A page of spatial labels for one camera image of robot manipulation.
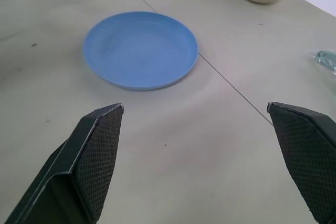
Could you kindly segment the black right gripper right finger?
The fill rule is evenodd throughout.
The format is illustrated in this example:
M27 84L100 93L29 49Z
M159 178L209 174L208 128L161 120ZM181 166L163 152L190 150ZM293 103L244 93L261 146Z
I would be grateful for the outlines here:
M287 170L318 224L336 224L336 122L306 108L267 105Z

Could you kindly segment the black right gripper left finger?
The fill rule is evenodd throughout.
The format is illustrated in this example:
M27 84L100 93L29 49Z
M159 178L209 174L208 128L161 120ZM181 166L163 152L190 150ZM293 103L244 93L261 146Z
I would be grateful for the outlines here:
M4 224L97 224L117 158L124 107L80 119L49 156Z

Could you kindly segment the teal object at edge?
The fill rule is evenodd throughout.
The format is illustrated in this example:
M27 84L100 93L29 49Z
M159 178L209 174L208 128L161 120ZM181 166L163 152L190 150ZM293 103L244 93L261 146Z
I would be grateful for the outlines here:
M336 49L309 50L307 54L317 64L328 69L333 80L336 81Z

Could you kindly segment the blue round plate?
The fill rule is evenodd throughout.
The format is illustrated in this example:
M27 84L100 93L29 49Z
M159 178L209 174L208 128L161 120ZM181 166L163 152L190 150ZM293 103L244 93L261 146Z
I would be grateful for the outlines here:
M178 20L153 12L126 12L97 23L82 46L89 68L130 90L154 90L183 79L198 60L193 33Z

